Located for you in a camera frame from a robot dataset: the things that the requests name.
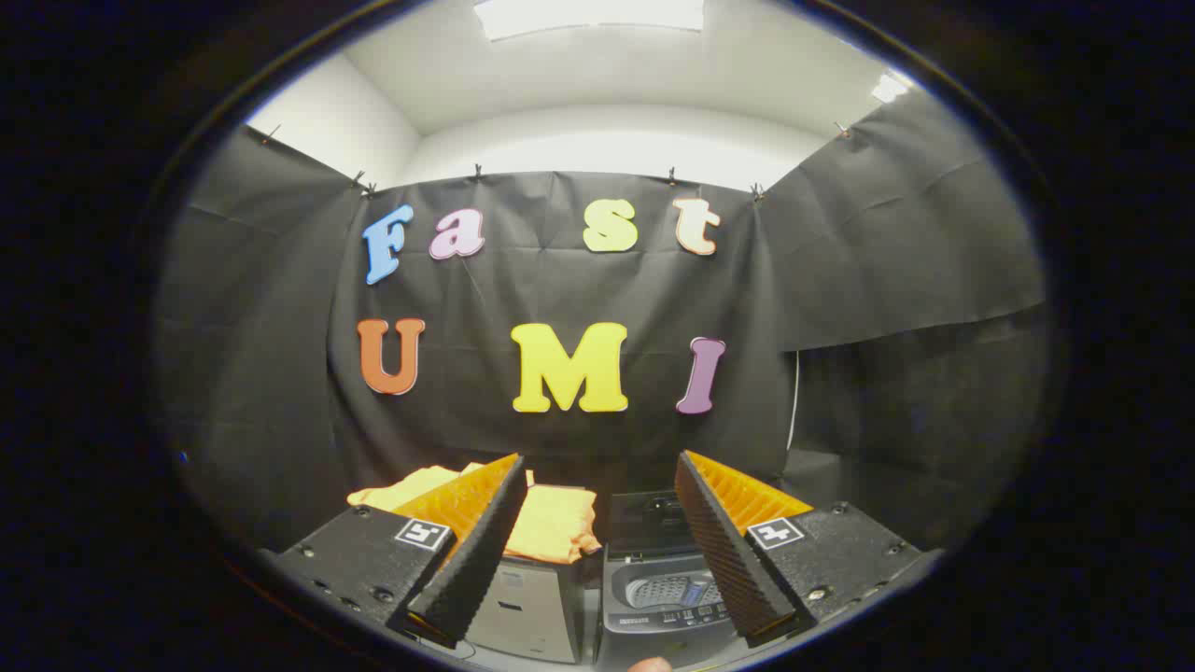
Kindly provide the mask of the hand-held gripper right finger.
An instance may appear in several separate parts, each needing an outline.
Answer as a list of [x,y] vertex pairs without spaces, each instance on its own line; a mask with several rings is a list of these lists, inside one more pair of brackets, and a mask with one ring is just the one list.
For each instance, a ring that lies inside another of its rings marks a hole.
[[848,500],[810,503],[711,456],[674,474],[695,546],[752,648],[852,621],[908,589],[942,556]]

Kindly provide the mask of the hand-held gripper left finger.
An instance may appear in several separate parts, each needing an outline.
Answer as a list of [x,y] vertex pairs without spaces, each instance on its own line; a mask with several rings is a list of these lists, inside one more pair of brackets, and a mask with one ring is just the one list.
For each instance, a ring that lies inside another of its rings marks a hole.
[[358,503],[272,566],[353,621],[453,648],[482,607],[527,496],[522,456],[503,456],[392,511]]

